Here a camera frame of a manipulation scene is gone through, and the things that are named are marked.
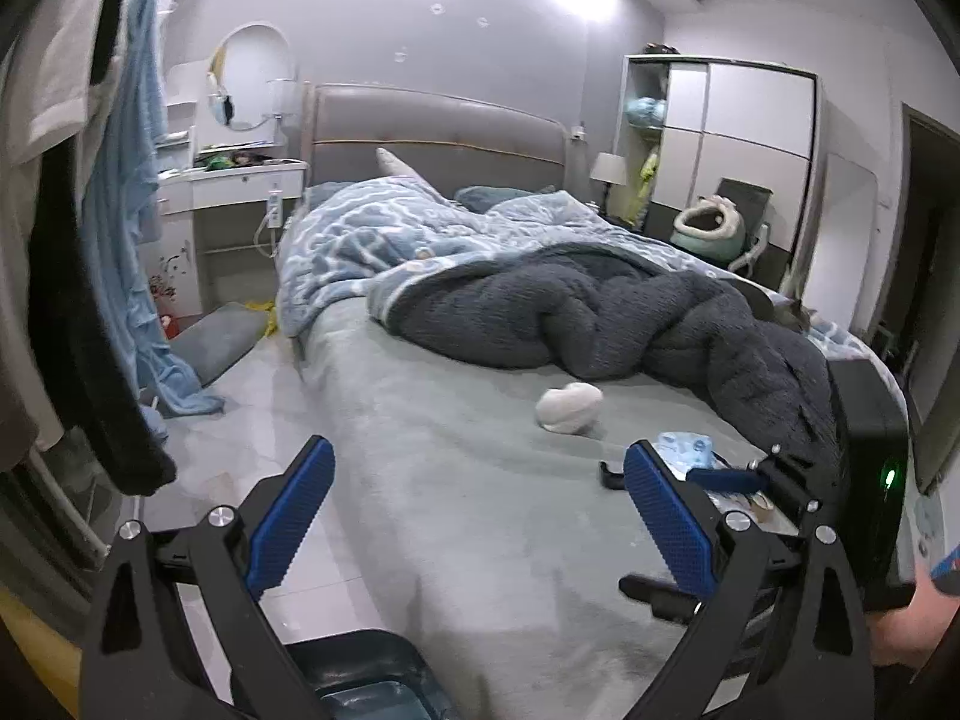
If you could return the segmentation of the person's right hand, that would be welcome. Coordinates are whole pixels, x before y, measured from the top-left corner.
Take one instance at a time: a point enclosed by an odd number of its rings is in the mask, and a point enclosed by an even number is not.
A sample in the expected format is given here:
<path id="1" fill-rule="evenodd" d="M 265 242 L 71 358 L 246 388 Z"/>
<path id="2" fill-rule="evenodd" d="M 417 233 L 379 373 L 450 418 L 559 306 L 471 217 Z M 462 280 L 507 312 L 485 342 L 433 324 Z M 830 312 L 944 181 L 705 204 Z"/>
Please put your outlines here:
<path id="1" fill-rule="evenodd" d="M 937 649 L 957 611 L 957 596 L 937 590 L 929 575 L 920 572 L 906 608 L 867 616 L 872 663 L 919 670 Z"/>

